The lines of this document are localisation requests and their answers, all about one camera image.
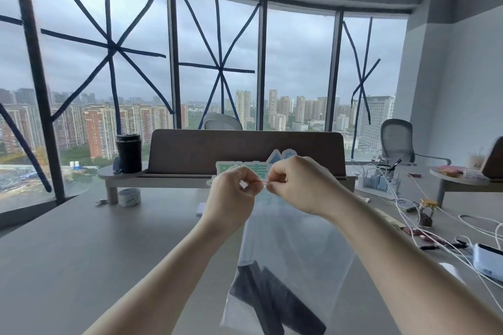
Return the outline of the grey desk riser shelf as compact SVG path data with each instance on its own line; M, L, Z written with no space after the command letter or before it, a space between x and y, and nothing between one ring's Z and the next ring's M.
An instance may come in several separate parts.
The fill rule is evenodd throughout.
M104 180L109 205L118 204L118 188L196 188L206 189L216 175L192 174L151 174L147 173L147 164L143 170L134 174L114 173L113 166L98 169L98 178Z
M503 179L470 178L463 174L451 177L441 173L439 167L431 167L430 174L440 180L436 199L439 208L443 207L446 192L503 193Z

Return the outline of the blue tape star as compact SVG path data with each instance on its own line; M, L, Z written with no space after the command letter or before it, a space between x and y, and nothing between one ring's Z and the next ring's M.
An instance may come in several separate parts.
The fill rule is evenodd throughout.
M184 129L203 129L209 113L255 129L260 12L257 0L177 0Z
M43 35L47 35L54 38L59 38L62 40L77 42L81 44L88 44L91 46L97 46L101 48L105 48L107 50L107 55L101 62L93 69L90 75L84 80L84 82L73 92L71 93L66 100L61 104L58 110L54 112L51 116L51 122L56 122L60 116L65 113L66 109L72 104L72 102L91 84L91 82L97 77L98 73L102 70L102 68L108 64L110 71L110 81L111 81L111 91L112 91L112 99L114 103L115 109L115 120L116 120L116 129L117 134L122 134L121 127L121 117L120 117L120 105L117 94L116 87L116 73L115 73L115 65L114 65L114 56L118 53L120 54L130 66L140 75L140 77L147 83L147 85L156 93L157 97L160 98L161 102L165 105L169 114L174 116L174 111L170 103L168 103L166 97L160 92L160 90L154 85L154 83L146 76L146 74L140 69L140 67L129 57L129 53L137 54L144 57L154 57L154 58L167 58L166 55L157 53L157 52L149 52L149 51L138 51L131 48L124 47L123 44L126 39L129 37L131 32L135 29L138 23L143 19L146 13L150 10L151 6L154 3L154 0L147 0L145 6L140 10L134 20L129 24L129 26L122 33L118 41L113 40L112 35L112 25L111 25L111 1L104 0L105 3L105 20L106 20L106 29L103 29L98 22L94 19L90 11L84 6L81 0L73 0L79 10L85 15L87 20L93 25L93 27L97 30L98 33L102 35L105 39L105 42L99 42L96 40L88 40L81 37L77 37L74 35L63 34L47 29L41 29L40 32Z
M0 166L17 166L0 191L41 188L53 194L40 109L20 18L0 14Z
M371 16L369 18L369 23L368 23L367 40L366 40L366 48L365 48L365 53L364 53L363 66L360 65L356 45L355 45L355 42L349 32L349 28L347 26L347 23L345 21L343 21L343 29L346 33L346 36L349 40L349 44L350 44L351 49L353 51L355 65L357 68L357 76L358 76L358 86L355 88L355 90L352 93L351 106L353 106L353 98L355 97L355 95L357 93L359 93L358 98L357 98L357 109L356 109L356 117L355 117L355 125L354 125L353 144L351 147L351 160L354 160L357 131L359 128L358 125L359 125L359 118L360 118L360 108L361 108L362 101L363 101L363 105L365 107L368 124L370 125L372 123L369 103L368 103L367 95L366 95L366 92L364 89L364 84L365 84L366 80L368 79L368 77L373 73L374 69L379 65L379 63L381 61L381 59L378 58L375 61L374 65L370 68L370 70L367 71L368 55L369 55L369 49L370 49L370 40L371 40L371 35L372 35L373 21L374 21L374 16Z

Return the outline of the white electronic device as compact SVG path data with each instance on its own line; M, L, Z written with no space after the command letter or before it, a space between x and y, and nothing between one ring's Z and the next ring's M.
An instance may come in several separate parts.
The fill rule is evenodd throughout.
M503 250L475 243L472 256L475 270L494 281L503 283Z

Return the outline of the white paper scrap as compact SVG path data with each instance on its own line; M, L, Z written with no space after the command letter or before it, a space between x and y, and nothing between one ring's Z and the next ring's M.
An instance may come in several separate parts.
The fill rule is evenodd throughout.
M463 280L462 276L458 272L458 269L454 265L452 265L450 263L445 263L445 262L441 262L441 263L439 263L439 265L441 267L443 267L453 277L458 279L462 284L466 285L466 282Z

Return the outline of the grey mesh office chair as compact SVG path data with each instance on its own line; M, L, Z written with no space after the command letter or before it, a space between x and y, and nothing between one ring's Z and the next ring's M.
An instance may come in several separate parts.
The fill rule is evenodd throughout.
M243 130L236 118L217 112L208 112L203 118L204 130Z
M413 127L406 120L390 118L382 122L380 129L381 159L389 162L401 160L405 166L416 166L416 158L443 160L447 166L452 164L448 158L439 158L431 155L421 155L413 149Z

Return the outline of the person's right forearm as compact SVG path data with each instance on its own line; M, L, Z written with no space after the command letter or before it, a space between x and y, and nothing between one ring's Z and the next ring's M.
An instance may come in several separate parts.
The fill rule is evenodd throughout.
M402 335L503 335L503 321L443 267L343 190L327 215L380 292Z

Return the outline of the clear plastic zip bag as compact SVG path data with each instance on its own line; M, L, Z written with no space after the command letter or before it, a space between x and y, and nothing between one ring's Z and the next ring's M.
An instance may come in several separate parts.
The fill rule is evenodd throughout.
M260 268L268 268L325 324L326 335L354 258L332 224L299 211L264 188L244 225L237 267L257 261ZM220 325L246 335L263 335L254 310L230 292Z

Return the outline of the beige wooden strip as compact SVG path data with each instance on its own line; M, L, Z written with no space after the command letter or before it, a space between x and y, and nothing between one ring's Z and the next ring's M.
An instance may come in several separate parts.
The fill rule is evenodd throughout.
M404 228L406 228L405 224L403 224L399 220L393 218L389 214L381 211L380 209L374 208L374 211L376 211L387 223L389 223L390 225L392 225L397 230L403 230Z

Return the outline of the white tape roll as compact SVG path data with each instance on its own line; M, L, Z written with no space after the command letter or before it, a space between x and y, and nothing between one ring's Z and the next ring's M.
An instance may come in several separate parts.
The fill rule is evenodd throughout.
M118 205L120 207L134 207L141 204L140 188L125 188L118 191Z

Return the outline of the pale paper cup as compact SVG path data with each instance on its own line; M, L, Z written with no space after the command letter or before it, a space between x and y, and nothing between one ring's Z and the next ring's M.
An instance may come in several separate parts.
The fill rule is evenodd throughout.
M480 171L486 158L487 158L486 154L470 153L468 156L466 167L471 170Z

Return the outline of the person's left forearm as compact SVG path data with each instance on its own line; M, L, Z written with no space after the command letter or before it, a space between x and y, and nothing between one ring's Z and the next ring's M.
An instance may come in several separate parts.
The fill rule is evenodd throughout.
M243 224L202 218L83 335L171 335L211 258Z

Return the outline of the green and white shaped sign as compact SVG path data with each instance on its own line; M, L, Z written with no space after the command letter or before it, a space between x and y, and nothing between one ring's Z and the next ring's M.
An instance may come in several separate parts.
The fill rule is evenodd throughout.
M278 149L274 149L270 156L265 161L253 160L253 161L217 161L216 162L216 175L213 175L210 180L206 182L208 186L211 186L214 179L226 172L232 170L236 167L246 166L252 170L262 182L267 182L269 171L272 165L280 160L288 159L292 156L297 155L297 152L293 149L285 149L282 152Z

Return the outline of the dark folded item in bag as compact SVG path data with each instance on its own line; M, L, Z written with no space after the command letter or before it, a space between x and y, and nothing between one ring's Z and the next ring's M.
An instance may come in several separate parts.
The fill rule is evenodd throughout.
M268 268L257 261L238 266L230 295L251 307L263 335L324 335L325 324Z

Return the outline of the person's right hand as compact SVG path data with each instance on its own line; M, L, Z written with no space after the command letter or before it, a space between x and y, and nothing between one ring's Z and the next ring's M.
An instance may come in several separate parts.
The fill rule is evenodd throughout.
M302 212L329 221L334 220L338 208L353 199L346 187L309 157L295 155L274 163L267 182L285 180L292 183L293 196L281 198Z

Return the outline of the person's left hand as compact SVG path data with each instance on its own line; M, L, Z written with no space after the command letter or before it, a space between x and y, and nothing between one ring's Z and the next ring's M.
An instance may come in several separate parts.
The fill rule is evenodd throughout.
M230 235L250 217L256 196L242 192L241 181L260 178L248 167L241 166L223 172L212 182L200 223L211 231Z

